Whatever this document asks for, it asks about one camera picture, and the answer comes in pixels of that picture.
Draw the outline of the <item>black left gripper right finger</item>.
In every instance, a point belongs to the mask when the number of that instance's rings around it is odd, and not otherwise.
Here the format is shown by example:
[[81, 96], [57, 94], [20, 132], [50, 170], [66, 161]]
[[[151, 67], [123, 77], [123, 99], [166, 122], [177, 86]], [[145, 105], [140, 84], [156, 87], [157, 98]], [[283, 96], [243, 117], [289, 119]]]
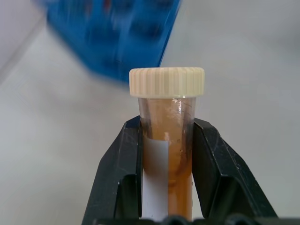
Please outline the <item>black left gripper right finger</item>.
[[203, 219], [191, 225], [272, 225], [278, 216], [242, 157], [195, 119], [192, 172]]

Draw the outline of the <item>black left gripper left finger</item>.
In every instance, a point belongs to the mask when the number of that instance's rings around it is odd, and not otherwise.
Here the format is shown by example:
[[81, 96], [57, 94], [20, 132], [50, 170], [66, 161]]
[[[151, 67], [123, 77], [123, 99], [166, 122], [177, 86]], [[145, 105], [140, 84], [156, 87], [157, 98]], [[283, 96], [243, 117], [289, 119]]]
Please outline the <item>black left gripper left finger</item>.
[[140, 116], [123, 125], [101, 158], [82, 225], [142, 215], [143, 131]]

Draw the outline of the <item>orange test tube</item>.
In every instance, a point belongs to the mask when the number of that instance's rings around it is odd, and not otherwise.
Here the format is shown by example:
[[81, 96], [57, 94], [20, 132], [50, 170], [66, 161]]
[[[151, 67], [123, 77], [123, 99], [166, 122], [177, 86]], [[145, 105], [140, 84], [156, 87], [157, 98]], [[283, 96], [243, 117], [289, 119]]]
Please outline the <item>orange test tube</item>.
[[138, 99], [143, 132], [142, 218], [192, 217], [192, 144], [199, 67], [136, 68], [130, 94]]

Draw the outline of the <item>blue test tube rack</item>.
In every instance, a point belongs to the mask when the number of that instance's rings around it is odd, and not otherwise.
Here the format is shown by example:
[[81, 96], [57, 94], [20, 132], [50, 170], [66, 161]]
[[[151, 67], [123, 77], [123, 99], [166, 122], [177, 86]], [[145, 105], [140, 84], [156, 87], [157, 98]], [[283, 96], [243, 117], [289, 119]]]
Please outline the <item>blue test tube rack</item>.
[[128, 82], [159, 67], [181, 0], [44, 0], [48, 24], [91, 71]]

